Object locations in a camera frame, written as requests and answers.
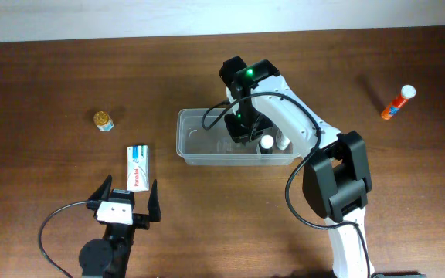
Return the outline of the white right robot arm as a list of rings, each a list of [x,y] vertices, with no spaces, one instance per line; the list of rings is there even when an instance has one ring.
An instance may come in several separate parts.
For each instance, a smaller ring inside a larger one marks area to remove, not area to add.
[[[281,150],[292,146],[302,158],[285,188],[301,173],[303,195],[325,223],[309,222],[292,205],[290,212],[303,224],[328,232],[336,277],[371,276],[375,269],[364,220],[372,179],[362,137],[356,131],[343,134],[324,122],[267,59],[247,65],[234,56],[222,64],[219,76],[226,86],[224,109],[213,122],[203,120],[201,127],[209,131],[224,121],[229,137],[242,145],[276,128],[276,146]]]

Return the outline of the dark bottle white cap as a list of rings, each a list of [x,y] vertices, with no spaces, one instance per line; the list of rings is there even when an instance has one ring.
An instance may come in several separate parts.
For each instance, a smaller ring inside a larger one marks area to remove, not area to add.
[[[259,151],[261,154],[272,154],[273,153],[274,139],[271,135],[264,135],[260,139]]]

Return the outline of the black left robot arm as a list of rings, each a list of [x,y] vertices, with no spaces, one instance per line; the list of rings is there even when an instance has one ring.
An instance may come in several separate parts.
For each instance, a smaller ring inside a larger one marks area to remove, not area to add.
[[[87,242],[79,254],[81,276],[86,278],[124,277],[131,252],[134,221],[134,194],[112,189],[109,175],[88,198],[86,207],[105,226],[104,235]]]

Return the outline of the white spray bottle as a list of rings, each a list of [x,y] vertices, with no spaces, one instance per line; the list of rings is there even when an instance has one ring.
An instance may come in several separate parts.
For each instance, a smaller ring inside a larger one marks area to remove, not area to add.
[[[282,130],[278,130],[276,134],[276,145],[277,148],[284,151],[290,144],[290,139],[284,135]]]

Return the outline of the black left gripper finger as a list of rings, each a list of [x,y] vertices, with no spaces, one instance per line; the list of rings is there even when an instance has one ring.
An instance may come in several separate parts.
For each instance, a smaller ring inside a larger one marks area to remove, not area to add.
[[[151,186],[151,193],[148,199],[148,214],[133,214],[133,224],[136,229],[150,229],[152,222],[161,221],[161,208],[158,199],[158,183],[155,179]]]
[[[96,211],[100,203],[106,201],[110,194],[110,187],[112,184],[112,176],[108,175],[102,185],[88,198],[87,208]]]

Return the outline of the orange tube white cap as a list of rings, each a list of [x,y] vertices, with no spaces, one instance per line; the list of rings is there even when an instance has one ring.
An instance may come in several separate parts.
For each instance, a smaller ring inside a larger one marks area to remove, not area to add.
[[[415,95],[416,89],[414,86],[402,86],[396,98],[384,109],[383,112],[381,112],[381,118],[383,120],[390,120],[410,99],[414,98]]]

